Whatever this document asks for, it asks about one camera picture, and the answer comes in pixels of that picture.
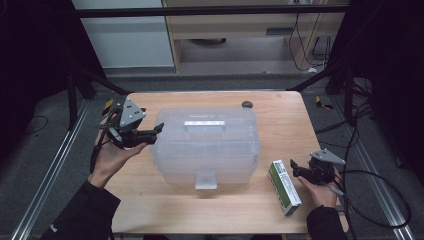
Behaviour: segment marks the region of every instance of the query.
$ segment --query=black cable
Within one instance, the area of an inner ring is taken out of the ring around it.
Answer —
[[[306,59],[306,61],[307,61],[309,64],[311,64],[311,63],[309,62],[309,60],[308,60],[307,56],[306,56],[306,51],[305,51],[305,48],[303,47],[303,41],[302,41],[302,39],[300,38],[299,29],[298,29],[298,27],[297,27],[297,26],[298,26],[298,21],[299,21],[299,13],[297,13],[297,14],[296,14],[296,21],[295,21],[295,24],[294,24],[293,30],[292,30],[292,32],[291,32],[291,34],[290,34],[290,38],[289,38],[288,45],[289,45],[289,50],[290,50],[290,53],[291,53],[291,55],[292,55],[292,58],[293,58],[293,61],[294,61],[294,65],[296,66],[296,68],[297,68],[299,71],[306,71],[306,70],[308,70],[308,69],[301,69],[299,66],[297,66],[295,56],[294,56],[293,51],[292,51],[292,49],[291,49],[291,40],[292,40],[292,37],[293,37],[293,34],[294,34],[295,29],[297,29],[297,32],[298,32],[298,34],[299,34],[299,41],[300,41],[300,43],[301,43],[302,50],[303,50],[303,57]],[[312,65],[312,67],[318,67],[318,66],[321,66],[321,65],[315,65],[315,64],[311,64],[311,65]]]
[[[327,36],[327,46],[325,48],[325,54],[324,54],[324,68],[327,67],[327,61],[328,61],[328,57],[330,57],[330,53],[331,53],[331,37]]]
[[[355,80],[353,81],[353,85],[355,87],[354,91],[357,92],[359,95],[364,97],[370,97],[372,92],[368,90],[367,85],[362,86],[361,84],[357,83]]]
[[[45,116],[34,116],[33,119],[34,118],[44,118],[44,120],[45,120],[44,125],[41,126],[40,128],[38,128],[37,130],[32,131],[32,132],[25,132],[24,135],[30,135],[30,134],[37,133],[37,132],[43,130],[47,126],[47,123],[49,123],[49,119]]]
[[[315,49],[316,49],[317,44],[318,44],[318,42],[319,42],[319,38],[320,38],[320,37],[317,37],[317,39],[315,40],[314,47],[312,48],[312,56],[314,57],[314,59],[315,59],[315,60],[322,61],[322,60],[324,60],[324,59],[318,58],[317,56],[322,56],[322,55],[324,55],[324,54],[322,54],[322,53],[320,53],[320,54],[315,53]]]
[[[368,89],[368,84],[367,84],[367,82],[369,81],[369,79],[368,78],[364,78],[364,84],[365,84],[365,89],[367,89],[367,91],[369,92],[369,93],[372,93],[372,84],[371,84],[371,91]]]
[[[367,220],[367,221],[369,221],[369,222],[371,222],[373,224],[376,224],[376,225],[378,225],[380,227],[388,228],[388,229],[403,228],[403,227],[407,226],[410,223],[411,216],[412,216],[411,207],[409,206],[408,202],[405,200],[405,197],[403,196],[403,194],[389,180],[387,180],[386,178],[384,178],[384,177],[382,177],[382,176],[380,176],[380,175],[378,175],[376,173],[365,171],[365,170],[347,170],[344,173],[345,174],[348,174],[348,173],[364,173],[364,174],[369,174],[369,175],[371,175],[373,177],[377,177],[377,178],[383,180],[400,197],[400,199],[402,200],[402,202],[403,202],[403,204],[405,206],[405,210],[407,212],[407,217],[406,217],[406,219],[405,219],[405,221],[403,223],[398,224],[398,225],[384,224],[384,223],[378,222],[378,221],[372,219],[371,217],[366,216],[365,214],[363,214],[361,211],[358,210],[357,207],[355,207],[355,205],[352,204],[352,202],[349,199],[349,197],[346,196],[347,202],[348,202],[348,206],[350,206],[359,216],[361,216],[362,218],[364,218],[365,220]]]
[[[100,150],[102,149],[103,144],[103,139],[106,135],[106,132],[108,131],[108,125],[110,123],[110,120],[112,119],[112,117],[115,115],[115,113],[117,113],[118,111],[120,111],[120,108],[114,108],[111,109],[109,115],[106,118],[106,121],[104,124],[100,125],[100,129],[102,130],[102,133],[100,135],[99,141],[97,142],[97,144],[94,146],[93,151],[91,153],[91,159],[90,159],[90,173],[93,173],[94,171],[94,167],[96,166],[96,160],[97,160],[97,156],[99,155]]]
[[[110,141],[110,140],[106,141],[106,142],[102,143],[102,146],[105,145],[106,143],[109,143],[109,142],[112,142],[112,141]]]
[[[342,170],[342,172],[341,172],[341,174],[342,174],[342,179],[340,179],[341,180],[341,186],[340,185],[338,185],[339,186],[339,188],[341,188],[341,190],[344,192],[344,198],[343,198],[343,206],[344,206],[344,212],[345,212],[345,215],[346,215],[346,220],[347,220],[347,222],[348,222],[348,224],[349,224],[349,229],[350,229],[350,232],[351,232],[351,234],[352,234],[352,237],[353,237],[353,239],[357,239],[356,238],[356,232],[355,232],[355,230],[354,230],[354,228],[353,228],[353,225],[352,225],[352,221],[351,221],[351,217],[350,217],[350,212],[349,212],[349,199],[346,197],[346,195],[348,194],[348,192],[347,192],[347,189],[346,189],[346,166],[347,166],[347,157],[348,157],[348,153],[349,153],[349,150],[350,150],[350,147],[352,146],[352,142],[353,142],[353,139],[355,138],[355,134],[356,134],[356,131],[357,131],[357,123],[358,123],[358,119],[360,118],[360,117],[362,117],[363,115],[365,115],[365,114],[367,114],[368,112],[365,112],[366,110],[368,110],[370,107],[367,107],[367,108],[365,108],[365,109],[363,109],[363,110],[360,110],[361,109],[361,107],[363,107],[363,106],[365,106],[366,104],[368,104],[368,102],[365,102],[365,103],[363,103],[363,104],[361,104],[357,109],[356,109],[356,113],[355,113],[355,115],[353,116],[353,128],[354,128],[354,130],[353,130],[353,133],[352,133],[352,136],[351,136],[351,138],[349,139],[349,143],[348,143],[348,145],[346,146],[346,152],[345,152],[345,158],[344,158],[344,160],[346,161],[346,164],[343,166],[343,170]]]
[[[339,188],[339,190],[344,193],[345,191],[344,191],[343,185],[340,184],[342,182],[342,179],[337,175],[336,175],[336,177],[339,181],[334,180],[333,183],[336,184],[336,186]]]
[[[369,112],[366,112],[366,110],[368,110],[368,109],[370,109],[370,107],[368,107],[368,108],[360,111],[358,117],[360,118],[360,117],[368,114]],[[320,133],[323,133],[323,132],[328,132],[328,131],[333,130],[333,129],[337,128],[337,127],[340,127],[341,125],[343,125],[345,123],[348,123],[348,122],[349,122],[348,120],[344,120],[344,121],[341,121],[341,122],[332,124],[330,126],[324,127],[322,129],[315,130],[315,134],[320,134]]]
[[[339,54],[337,54],[337,56],[335,56],[333,59],[332,59],[332,61],[329,61],[328,63],[327,63],[327,65],[329,65],[329,64],[333,64],[334,62],[336,62],[336,61],[338,61],[338,58],[340,58],[343,54],[344,54],[344,52],[346,52],[347,51],[347,49],[349,49],[349,47],[356,41],[356,39],[362,34],[362,32],[364,32],[364,30],[365,30],[365,28],[368,26],[368,24],[371,22],[371,20],[372,19],[374,19],[374,16],[377,14],[377,12],[378,12],[378,10],[380,10],[380,8],[381,8],[381,6],[383,5],[383,2],[384,2],[384,0],[381,0],[380,1],[380,3],[379,3],[379,5],[377,6],[377,8],[376,8],[376,10],[372,13],[372,15],[367,19],[367,21],[365,22],[365,24],[364,25],[362,25],[362,27],[358,30],[358,32],[350,39],[350,41],[346,44],[346,46],[339,52]],[[295,31],[295,29],[297,28],[297,25],[298,25],[298,19],[299,19],[299,13],[297,13],[296,14],[296,22],[295,22],[295,25],[294,25],[294,27],[293,27],[293,31],[292,31],[292,33],[291,33],[291,35],[290,35],[290,38],[289,38],[289,49],[290,49],[290,53],[291,53],[291,55],[292,55],[292,57],[293,57],[293,59],[294,59],[294,54],[293,54],[293,52],[292,52],[292,50],[291,50],[291,39],[292,39],[292,36],[293,36],[293,33],[294,33],[294,31]],[[302,48],[303,48],[303,50],[304,50],[304,47],[303,47],[303,42],[302,42],[302,40],[300,39],[300,43],[301,43],[301,45],[302,45]],[[308,60],[308,58],[305,56],[306,55],[306,51],[304,50],[304,52],[303,52],[303,55],[304,55],[304,57],[305,57],[305,59],[306,59],[306,61],[308,61],[308,63],[309,63],[309,60]],[[296,61],[295,61],[295,66],[296,66],[296,68],[298,69],[298,70],[300,70],[300,71],[305,71],[305,70],[307,70],[307,69],[301,69],[299,66],[297,66],[297,64],[296,64]]]
[[[327,145],[330,145],[330,146],[333,146],[333,147],[346,148],[346,146],[341,146],[341,145],[337,145],[337,144],[334,144],[334,143],[328,143],[328,142],[324,142],[324,141],[321,141],[321,140],[318,140],[318,142],[323,143],[323,144],[327,144]]]

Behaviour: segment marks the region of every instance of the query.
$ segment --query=black sleeve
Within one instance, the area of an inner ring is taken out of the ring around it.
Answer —
[[[308,232],[313,240],[347,240],[339,213],[334,208],[318,207],[306,218]]]
[[[86,181],[41,240],[107,240],[120,200]]]

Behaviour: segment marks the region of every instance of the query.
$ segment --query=translucent plastic container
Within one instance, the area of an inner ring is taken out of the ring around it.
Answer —
[[[219,183],[250,180],[260,151],[252,109],[163,109],[160,123],[163,131],[150,149],[166,182],[216,189]]]

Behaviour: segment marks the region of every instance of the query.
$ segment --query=container lid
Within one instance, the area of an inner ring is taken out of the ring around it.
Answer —
[[[167,167],[176,169],[204,166],[203,160],[211,158],[213,166],[225,167],[234,159],[252,159],[259,153],[256,115],[252,109],[168,108],[158,113],[156,124],[160,123],[164,123],[163,130],[151,146],[158,168],[163,166],[163,159]]]

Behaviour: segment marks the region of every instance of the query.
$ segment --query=black pole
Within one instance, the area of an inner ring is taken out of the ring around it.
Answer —
[[[53,11],[47,14],[79,18],[152,17],[187,15],[239,15],[239,14],[283,14],[283,13],[339,13],[362,9],[349,4],[325,5],[251,5],[251,6],[207,6],[207,7],[164,7],[124,9],[83,9],[75,11]]]

